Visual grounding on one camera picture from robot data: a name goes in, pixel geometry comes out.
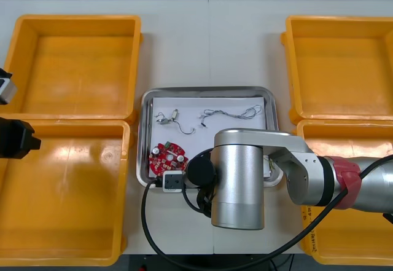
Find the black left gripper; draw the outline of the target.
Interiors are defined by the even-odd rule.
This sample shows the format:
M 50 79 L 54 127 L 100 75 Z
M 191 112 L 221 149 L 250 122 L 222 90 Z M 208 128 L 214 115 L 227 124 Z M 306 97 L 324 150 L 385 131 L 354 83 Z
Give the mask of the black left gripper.
M 34 129 L 22 120 L 1 118 L 1 158 L 22 159 L 30 150 L 39 150 L 41 140 Z

